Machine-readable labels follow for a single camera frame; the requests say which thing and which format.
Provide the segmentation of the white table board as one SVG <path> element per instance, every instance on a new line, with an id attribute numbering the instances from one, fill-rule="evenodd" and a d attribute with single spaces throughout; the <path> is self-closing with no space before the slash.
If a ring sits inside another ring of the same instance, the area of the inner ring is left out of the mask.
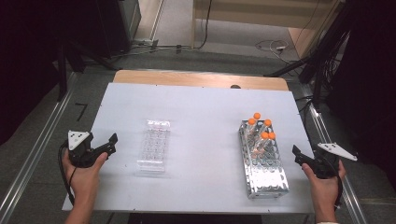
<path id="1" fill-rule="evenodd" d="M 254 113 L 270 119 L 290 191 L 249 199 L 238 129 Z M 139 173 L 148 120 L 170 123 L 165 171 Z M 111 83 L 92 126 L 98 147 L 115 134 L 116 152 L 100 172 L 95 209 L 117 212 L 280 214 L 313 210 L 309 183 L 291 152 L 310 154 L 289 91 Z"/>

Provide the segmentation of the perforated metal tube rack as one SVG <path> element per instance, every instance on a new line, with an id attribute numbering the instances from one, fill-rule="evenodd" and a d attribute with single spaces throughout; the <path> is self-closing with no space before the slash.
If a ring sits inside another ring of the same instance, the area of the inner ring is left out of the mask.
<path id="1" fill-rule="evenodd" d="M 247 134 L 247 120 L 239 127 L 239 139 L 249 199 L 278 198 L 290 191 L 277 142 L 261 148 L 264 120 L 259 120 L 255 132 Z"/>

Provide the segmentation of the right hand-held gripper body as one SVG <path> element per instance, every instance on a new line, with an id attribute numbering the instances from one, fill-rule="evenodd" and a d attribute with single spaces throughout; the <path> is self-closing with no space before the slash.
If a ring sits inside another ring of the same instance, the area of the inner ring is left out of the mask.
<path id="1" fill-rule="evenodd" d="M 314 150 L 313 171 L 317 178 L 327 179 L 338 176 L 339 158 L 357 161 L 358 157 L 346 151 L 337 143 L 318 143 Z"/>

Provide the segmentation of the black metal stand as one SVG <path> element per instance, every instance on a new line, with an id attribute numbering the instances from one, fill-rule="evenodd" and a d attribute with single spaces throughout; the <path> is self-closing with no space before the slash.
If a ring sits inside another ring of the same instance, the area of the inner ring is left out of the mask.
<path id="1" fill-rule="evenodd" d="M 82 73 L 85 70 L 85 63 L 81 56 L 85 55 L 112 71 L 119 71 L 112 63 L 108 63 L 99 55 L 93 53 L 88 48 L 74 41 L 60 40 L 58 42 L 58 73 L 59 73 L 59 95 L 57 101 L 60 102 L 67 93 L 66 63 L 69 63 L 72 70 Z"/>

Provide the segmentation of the wooden table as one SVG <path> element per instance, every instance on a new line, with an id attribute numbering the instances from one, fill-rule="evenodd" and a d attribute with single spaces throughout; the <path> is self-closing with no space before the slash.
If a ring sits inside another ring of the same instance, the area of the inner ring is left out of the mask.
<path id="1" fill-rule="evenodd" d="M 235 84 L 244 90 L 288 91 L 281 77 L 249 77 L 218 73 L 198 73 L 156 70 L 120 70 L 113 79 L 116 83 L 229 88 Z"/>

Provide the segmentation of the metal floor rail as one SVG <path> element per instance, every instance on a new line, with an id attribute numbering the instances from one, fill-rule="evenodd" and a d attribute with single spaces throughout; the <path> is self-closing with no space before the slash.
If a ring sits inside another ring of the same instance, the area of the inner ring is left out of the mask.
<path id="1" fill-rule="evenodd" d="M 32 146 L 32 149 L 29 152 L 27 159 L 23 163 L 14 180 L 11 182 L 5 198 L 1 201 L 0 224 L 7 224 L 9 219 L 11 218 L 20 197 L 22 196 L 53 132 L 57 127 L 57 124 L 62 114 L 64 113 L 64 110 L 71 98 L 71 95 L 73 94 L 78 79 L 79 74 L 76 72 L 72 72 L 69 76 L 69 79 L 66 81 L 69 89 L 66 91 L 65 96 L 56 103 L 40 135 L 35 140 L 35 144 Z"/>
<path id="2" fill-rule="evenodd" d="M 344 159 L 356 161 L 356 156 L 353 156 L 352 154 L 344 150 L 330 138 L 324 119 L 319 110 L 315 108 L 313 103 L 310 103 L 308 105 L 308 111 L 313 119 L 320 139 L 320 141 L 316 144 L 316 147 L 319 147 L 334 155 L 338 155 Z M 343 181 L 343 187 L 343 200 L 346 205 L 347 211 L 350 214 L 353 224 L 368 224 L 367 219 L 361 209 L 359 199 L 355 194 L 355 191 L 348 179 L 348 176 L 346 176 Z"/>

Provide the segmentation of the light wooden furniture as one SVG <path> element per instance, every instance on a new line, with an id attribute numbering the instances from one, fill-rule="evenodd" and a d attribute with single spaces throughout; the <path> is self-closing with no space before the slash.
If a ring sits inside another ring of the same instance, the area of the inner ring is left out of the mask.
<path id="1" fill-rule="evenodd" d="M 317 46 L 323 31 L 340 14 L 345 0 L 193 0 L 191 46 L 195 44 L 196 20 L 242 22 L 287 27 L 300 57 Z"/>

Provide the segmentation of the person's left hand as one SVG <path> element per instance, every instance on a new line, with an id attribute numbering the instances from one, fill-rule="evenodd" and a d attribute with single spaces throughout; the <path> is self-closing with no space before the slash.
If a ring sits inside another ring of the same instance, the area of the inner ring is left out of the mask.
<path id="1" fill-rule="evenodd" d="M 107 153 L 104 152 L 96 159 L 93 166 L 77 168 L 69 160 L 68 151 L 64 153 L 63 168 L 66 175 L 66 182 L 74 192 L 74 206 L 89 206 L 94 204 L 99 186 L 99 171 L 106 160 Z"/>

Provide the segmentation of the dark cabinet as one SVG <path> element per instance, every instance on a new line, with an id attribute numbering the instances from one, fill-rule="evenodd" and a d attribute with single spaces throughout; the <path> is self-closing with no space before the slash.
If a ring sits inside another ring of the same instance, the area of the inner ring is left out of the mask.
<path id="1" fill-rule="evenodd" d="M 105 56 L 128 51 L 141 21 L 138 0 L 95 0 L 105 37 Z"/>

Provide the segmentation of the person's right hand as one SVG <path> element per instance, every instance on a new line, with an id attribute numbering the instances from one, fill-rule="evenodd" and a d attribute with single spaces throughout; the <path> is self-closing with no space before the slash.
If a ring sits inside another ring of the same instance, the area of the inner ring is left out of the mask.
<path id="1" fill-rule="evenodd" d="M 329 205 L 330 207 L 334 207 L 336 204 L 339 195 L 339 184 L 346 175 L 344 164 L 339 161 L 338 165 L 338 176 L 328 179 L 317 178 L 308 164 L 304 163 L 302 165 L 302 170 L 310 182 L 313 203 Z"/>

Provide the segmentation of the clear plastic tube rack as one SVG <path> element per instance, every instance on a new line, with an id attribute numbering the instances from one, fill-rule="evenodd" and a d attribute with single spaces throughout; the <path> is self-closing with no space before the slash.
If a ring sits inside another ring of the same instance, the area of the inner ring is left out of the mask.
<path id="1" fill-rule="evenodd" d="M 166 170 L 171 123 L 169 120 L 148 119 L 139 157 L 136 160 L 140 175 L 162 175 Z"/>

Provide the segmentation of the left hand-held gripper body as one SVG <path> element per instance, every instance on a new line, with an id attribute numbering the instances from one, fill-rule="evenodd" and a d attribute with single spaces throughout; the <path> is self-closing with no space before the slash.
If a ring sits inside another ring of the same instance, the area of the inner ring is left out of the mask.
<path id="1" fill-rule="evenodd" d="M 91 148 L 93 135 L 90 132 L 69 131 L 67 138 L 68 156 L 71 163 L 79 168 L 93 166 L 96 161 Z"/>

